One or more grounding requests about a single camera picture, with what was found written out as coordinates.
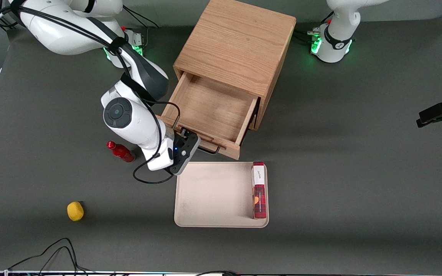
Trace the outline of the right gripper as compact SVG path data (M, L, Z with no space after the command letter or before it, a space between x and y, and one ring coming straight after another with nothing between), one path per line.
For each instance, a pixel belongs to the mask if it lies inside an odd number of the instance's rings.
M151 171L158 171L173 165L173 129L168 126L162 126L161 130L164 133L161 145L156 140L155 148L149 147L146 149L147 166ZM190 136L191 134L192 132L188 129L180 130L181 136Z

